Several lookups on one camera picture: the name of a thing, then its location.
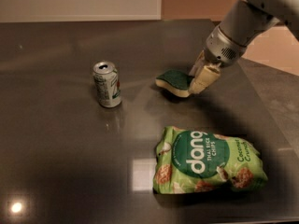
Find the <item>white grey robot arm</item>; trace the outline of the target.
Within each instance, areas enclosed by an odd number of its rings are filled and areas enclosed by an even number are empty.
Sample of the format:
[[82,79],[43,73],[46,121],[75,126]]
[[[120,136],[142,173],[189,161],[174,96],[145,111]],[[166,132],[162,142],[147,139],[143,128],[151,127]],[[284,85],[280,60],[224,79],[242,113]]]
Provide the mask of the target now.
[[198,94],[239,60],[250,42],[278,23],[299,38],[299,0],[239,0],[207,37],[190,75],[189,93]]

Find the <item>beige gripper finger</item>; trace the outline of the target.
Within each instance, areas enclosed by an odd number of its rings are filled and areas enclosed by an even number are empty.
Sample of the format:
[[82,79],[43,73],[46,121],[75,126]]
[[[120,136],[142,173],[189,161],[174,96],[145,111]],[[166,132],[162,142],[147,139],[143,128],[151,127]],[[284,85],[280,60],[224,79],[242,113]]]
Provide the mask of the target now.
[[205,66],[205,53],[203,51],[200,52],[198,55],[194,65],[192,66],[191,71],[189,72],[189,75],[192,77],[197,77],[203,70]]
[[192,77],[189,87],[189,93],[199,94],[221,76],[221,70],[218,64],[205,64],[202,72],[197,77]]

